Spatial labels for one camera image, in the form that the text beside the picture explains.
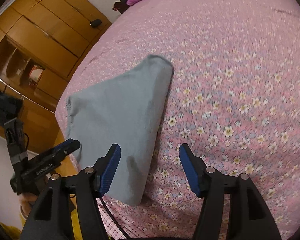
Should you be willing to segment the left hand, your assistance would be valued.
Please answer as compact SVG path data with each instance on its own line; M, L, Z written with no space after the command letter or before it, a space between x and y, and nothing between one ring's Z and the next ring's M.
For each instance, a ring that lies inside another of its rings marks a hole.
M18 198L21 214L27 218L32 210L33 204L38 199L38 196L32 193L21 193Z

